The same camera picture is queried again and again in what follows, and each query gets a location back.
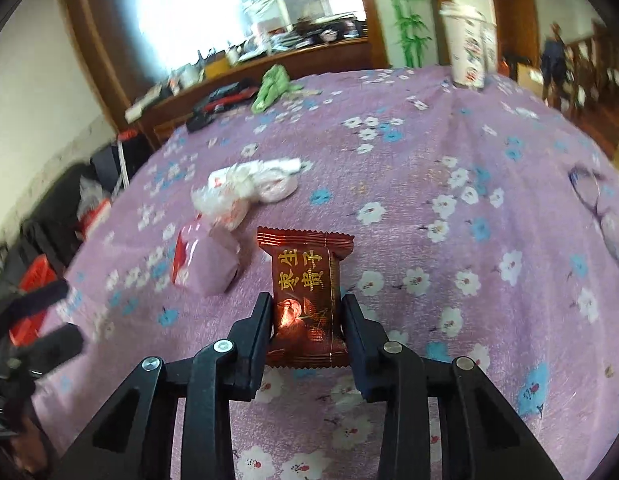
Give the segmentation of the pink red snack bag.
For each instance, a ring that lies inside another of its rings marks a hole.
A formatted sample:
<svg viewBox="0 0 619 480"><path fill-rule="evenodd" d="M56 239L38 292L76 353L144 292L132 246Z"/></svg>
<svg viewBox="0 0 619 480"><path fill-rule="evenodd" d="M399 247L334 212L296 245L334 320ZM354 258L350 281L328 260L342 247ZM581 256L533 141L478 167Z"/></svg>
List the pink red snack bag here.
<svg viewBox="0 0 619 480"><path fill-rule="evenodd" d="M239 273L239 254L232 232L198 216L178 233L172 283L203 297L221 295Z"/></svg>

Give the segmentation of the dark red candy wrapper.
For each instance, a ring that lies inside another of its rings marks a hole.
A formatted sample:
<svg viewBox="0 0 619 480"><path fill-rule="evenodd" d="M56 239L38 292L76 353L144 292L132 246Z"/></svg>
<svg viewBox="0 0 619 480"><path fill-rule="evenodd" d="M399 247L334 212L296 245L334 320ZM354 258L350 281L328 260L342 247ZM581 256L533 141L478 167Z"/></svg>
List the dark red candy wrapper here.
<svg viewBox="0 0 619 480"><path fill-rule="evenodd" d="M260 226L259 248L272 258L274 328L266 362L271 367L349 365L340 325L340 263L354 237L336 232Z"/></svg>

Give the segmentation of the purple floral tablecloth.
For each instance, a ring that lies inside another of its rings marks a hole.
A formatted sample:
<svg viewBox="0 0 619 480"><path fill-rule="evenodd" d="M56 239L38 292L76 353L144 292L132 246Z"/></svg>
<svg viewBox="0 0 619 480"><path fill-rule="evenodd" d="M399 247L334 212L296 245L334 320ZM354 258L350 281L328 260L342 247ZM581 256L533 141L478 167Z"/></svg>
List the purple floral tablecloth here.
<svg viewBox="0 0 619 480"><path fill-rule="evenodd" d="M311 76L304 96L177 130L116 199L46 324L77 325L82 354L40 382L42 426L66 450L146 356L176 361L225 336L272 287L259 226L342 232L341 268L367 318L436 360L469 356L567 479L590 476L619 433L619 265L569 171L619 172L593 140L498 76L481 91L448 70ZM213 171L300 158L299 186L237 230L241 272L223 295L175 286L190 192Z"/></svg>

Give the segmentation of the crumpled clear plastic bag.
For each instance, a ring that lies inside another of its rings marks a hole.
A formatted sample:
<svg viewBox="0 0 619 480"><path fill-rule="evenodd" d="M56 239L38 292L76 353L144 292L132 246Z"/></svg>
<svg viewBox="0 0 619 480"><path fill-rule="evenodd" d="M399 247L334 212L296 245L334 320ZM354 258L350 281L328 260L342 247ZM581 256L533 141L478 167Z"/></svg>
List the crumpled clear plastic bag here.
<svg viewBox="0 0 619 480"><path fill-rule="evenodd" d="M201 217L228 231L235 231L259 200L251 170L244 165L213 171L205 185L191 190L190 197Z"/></svg>

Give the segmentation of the wooden counter ledge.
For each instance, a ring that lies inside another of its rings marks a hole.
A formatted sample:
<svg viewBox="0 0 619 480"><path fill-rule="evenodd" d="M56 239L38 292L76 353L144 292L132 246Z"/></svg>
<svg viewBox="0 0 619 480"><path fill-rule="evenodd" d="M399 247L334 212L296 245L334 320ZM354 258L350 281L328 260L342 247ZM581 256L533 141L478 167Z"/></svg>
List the wooden counter ledge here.
<svg viewBox="0 0 619 480"><path fill-rule="evenodd" d="M168 130L173 131L183 124L191 110L208 94L242 79L250 79L258 84L275 64L284 66L290 78L296 80L315 74L366 70L372 68L371 61L371 47L367 38L348 39L335 44L265 56L239 64L221 75L203 80L177 96L169 96L153 104L134 122L132 128L143 133L153 148L156 148L166 141Z"/></svg>

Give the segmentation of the eyeglasses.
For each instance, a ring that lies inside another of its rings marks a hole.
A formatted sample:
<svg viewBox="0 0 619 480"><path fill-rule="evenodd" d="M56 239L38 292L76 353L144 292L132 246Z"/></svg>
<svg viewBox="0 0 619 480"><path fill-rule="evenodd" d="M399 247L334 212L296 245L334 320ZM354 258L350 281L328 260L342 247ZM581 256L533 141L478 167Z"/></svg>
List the eyeglasses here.
<svg viewBox="0 0 619 480"><path fill-rule="evenodd" d="M611 191L607 179L577 165L569 171L569 180L579 201L594 216L605 247L619 265L619 212L603 200Z"/></svg>

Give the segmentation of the white red tube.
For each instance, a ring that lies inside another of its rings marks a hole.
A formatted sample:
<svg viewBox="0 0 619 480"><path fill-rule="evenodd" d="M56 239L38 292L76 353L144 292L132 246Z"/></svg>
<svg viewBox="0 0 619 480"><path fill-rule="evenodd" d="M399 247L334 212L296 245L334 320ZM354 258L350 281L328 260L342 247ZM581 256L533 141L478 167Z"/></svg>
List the white red tube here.
<svg viewBox="0 0 619 480"><path fill-rule="evenodd" d="M241 200L277 203L296 192L300 171L300 158L251 160L213 171L208 187L230 191Z"/></svg>

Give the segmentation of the black red folded umbrella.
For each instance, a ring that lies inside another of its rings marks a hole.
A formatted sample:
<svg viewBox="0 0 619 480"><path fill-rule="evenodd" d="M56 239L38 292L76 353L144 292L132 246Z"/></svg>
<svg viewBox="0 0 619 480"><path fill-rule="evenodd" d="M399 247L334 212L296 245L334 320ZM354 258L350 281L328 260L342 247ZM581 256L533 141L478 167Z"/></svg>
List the black red folded umbrella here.
<svg viewBox="0 0 619 480"><path fill-rule="evenodd" d="M191 115L186 120L187 132L195 133L206 128L210 122L213 122L216 114L253 100L259 90L260 87L251 79L241 79L214 90L191 110Z"/></svg>

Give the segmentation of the green cloth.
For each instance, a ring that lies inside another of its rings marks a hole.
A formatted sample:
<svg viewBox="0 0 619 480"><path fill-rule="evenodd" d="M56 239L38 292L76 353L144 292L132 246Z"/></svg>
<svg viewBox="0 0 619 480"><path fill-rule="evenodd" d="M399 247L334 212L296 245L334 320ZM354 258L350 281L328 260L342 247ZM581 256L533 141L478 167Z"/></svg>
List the green cloth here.
<svg viewBox="0 0 619 480"><path fill-rule="evenodd" d="M291 81L284 66L275 64L263 75L259 92L251 106L252 113L264 113L284 94L302 89L300 84Z"/></svg>

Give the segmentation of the white floral paper cup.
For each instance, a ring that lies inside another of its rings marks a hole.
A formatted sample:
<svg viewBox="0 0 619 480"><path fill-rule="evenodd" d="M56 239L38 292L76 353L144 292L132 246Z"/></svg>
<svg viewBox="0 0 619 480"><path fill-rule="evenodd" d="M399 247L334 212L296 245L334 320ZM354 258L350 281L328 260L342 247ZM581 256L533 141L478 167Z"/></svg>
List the white floral paper cup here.
<svg viewBox="0 0 619 480"><path fill-rule="evenodd" d="M484 15L468 4L443 2L441 15L454 84L483 89L485 84Z"/></svg>

